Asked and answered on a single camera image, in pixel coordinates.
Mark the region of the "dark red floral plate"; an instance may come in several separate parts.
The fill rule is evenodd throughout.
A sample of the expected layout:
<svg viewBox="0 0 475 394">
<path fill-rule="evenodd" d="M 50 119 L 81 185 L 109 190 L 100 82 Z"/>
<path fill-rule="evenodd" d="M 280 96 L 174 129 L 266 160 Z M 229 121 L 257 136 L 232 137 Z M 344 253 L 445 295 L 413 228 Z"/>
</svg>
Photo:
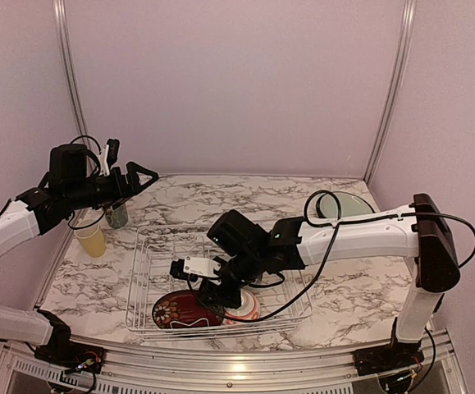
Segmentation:
<svg viewBox="0 0 475 394">
<path fill-rule="evenodd" d="M 152 319 L 160 329 L 210 328 L 222 324 L 224 309 L 205 309 L 197 302 L 199 292 L 173 291 L 161 297 L 153 306 Z"/>
</svg>

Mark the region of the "floral ceramic tumbler cup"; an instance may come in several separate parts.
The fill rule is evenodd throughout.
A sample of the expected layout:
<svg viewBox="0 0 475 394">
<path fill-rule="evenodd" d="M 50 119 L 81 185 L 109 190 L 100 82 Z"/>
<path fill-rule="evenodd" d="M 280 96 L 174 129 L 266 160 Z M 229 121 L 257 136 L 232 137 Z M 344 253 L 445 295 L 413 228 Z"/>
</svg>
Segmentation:
<svg viewBox="0 0 475 394">
<path fill-rule="evenodd" d="M 129 221 L 129 215 L 125 201 L 106 207 L 104 212 L 107 224 L 112 229 L 121 228 Z"/>
</svg>

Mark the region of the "yellow mug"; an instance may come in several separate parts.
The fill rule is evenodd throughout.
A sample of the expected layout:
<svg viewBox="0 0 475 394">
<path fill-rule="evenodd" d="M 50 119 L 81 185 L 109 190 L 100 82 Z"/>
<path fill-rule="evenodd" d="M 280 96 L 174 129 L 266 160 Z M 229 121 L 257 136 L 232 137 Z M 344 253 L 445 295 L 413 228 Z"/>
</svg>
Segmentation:
<svg viewBox="0 0 475 394">
<path fill-rule="evenodd" d="M 97 221 L 80 219 L 73 232 L 75 238 L 89 256 L 98 258 L 105 253 L 106 243 Z"/>
</svg>

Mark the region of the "light teal plate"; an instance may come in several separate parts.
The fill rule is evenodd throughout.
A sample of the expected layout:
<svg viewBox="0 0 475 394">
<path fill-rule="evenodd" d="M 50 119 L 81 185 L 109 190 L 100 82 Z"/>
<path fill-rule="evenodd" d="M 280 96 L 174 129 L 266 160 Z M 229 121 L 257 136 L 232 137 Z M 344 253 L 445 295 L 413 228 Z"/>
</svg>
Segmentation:
<svg viewBox="0 0 475 394">
<path fill-rule="evenodd" d="M 337 200 L 340 203 L 341 217 L 351 217 L 375 213 L 368 201 L 349 192 L 334 191 L 332 195 L 317 198 L 316 212 L 319 218 L 336 218 L 338 216 Z"/>
</svg>

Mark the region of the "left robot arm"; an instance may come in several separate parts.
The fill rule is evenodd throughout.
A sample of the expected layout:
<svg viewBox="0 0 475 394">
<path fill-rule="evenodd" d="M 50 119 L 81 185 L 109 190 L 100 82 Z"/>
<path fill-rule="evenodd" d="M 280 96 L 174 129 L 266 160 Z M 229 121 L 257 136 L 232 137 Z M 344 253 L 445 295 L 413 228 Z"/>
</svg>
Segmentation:
<svg viewBox="0 0 475 394">
<path fill-rule="evenodd" d="M 119 140 L 110 139 L 97 153 L 76 141 L 53 148 L 39 185 L 9 199 L 0 210 L 0 258 L 81 209 L 118 208 L 158 180 L 156 172 L 134 162 L 120 169 L 119 146 Z M 70 335 L 69 327 L 49 312 L 0 305 L 0 341 L 45 346 L 59 364 L 70 365 L 79 354 Z"/>
</svg>

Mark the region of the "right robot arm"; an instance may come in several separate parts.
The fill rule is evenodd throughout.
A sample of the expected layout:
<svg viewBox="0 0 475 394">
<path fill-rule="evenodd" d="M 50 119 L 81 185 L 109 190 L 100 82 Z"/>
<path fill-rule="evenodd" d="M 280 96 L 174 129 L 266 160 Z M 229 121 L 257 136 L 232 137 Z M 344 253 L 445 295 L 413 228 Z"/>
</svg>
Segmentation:
<svg viewBox="0 0 475 394">
<path fill-rule="evenodd" d="M 207 237 L 228 256 L 203 276 L 200 300 L 207 306 L 238 308 L 240 291 L 263 273 L 319 268 L 329 261 L 394 256 L 405 259 L 413 284 L 395 323 L 394 339 L 381 361 L 397 368 L 413 354 L 442 295 L 460 279 L 449 218 L 432 198 L 416 194 L 411 204 L 381 213 L 310 222 L 285 218 L 269 231 L 232 209 L 209 228 Z"/>
</svg>

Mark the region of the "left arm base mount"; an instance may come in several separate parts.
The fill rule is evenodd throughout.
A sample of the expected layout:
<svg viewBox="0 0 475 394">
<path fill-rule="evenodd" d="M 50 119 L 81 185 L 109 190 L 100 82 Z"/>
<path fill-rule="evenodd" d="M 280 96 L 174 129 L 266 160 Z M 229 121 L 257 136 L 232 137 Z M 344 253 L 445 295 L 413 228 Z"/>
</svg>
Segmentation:
<svg viewBox="0 0 475 394">
<path fill-rule="evenodd" d="M 37 346 L 34 357 L 66 369 L 67 373 L 100 373 L 103 367 L 105 349 L 69 341 L 61 345 Z"/>
</svg>

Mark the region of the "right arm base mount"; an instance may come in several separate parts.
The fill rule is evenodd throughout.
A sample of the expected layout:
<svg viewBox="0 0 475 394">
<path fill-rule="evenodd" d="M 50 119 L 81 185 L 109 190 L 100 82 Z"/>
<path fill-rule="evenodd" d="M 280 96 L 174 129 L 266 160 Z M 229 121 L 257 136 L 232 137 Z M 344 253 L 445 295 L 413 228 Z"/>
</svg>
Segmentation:
<svg viewBox="0 0 475 394">
<path fill-rule="evenodd" d="M 355 350 L 354 367 L 359 376 L 384 373 L 424 361 L 419 344 L 386 344 Z"/>
</svg>

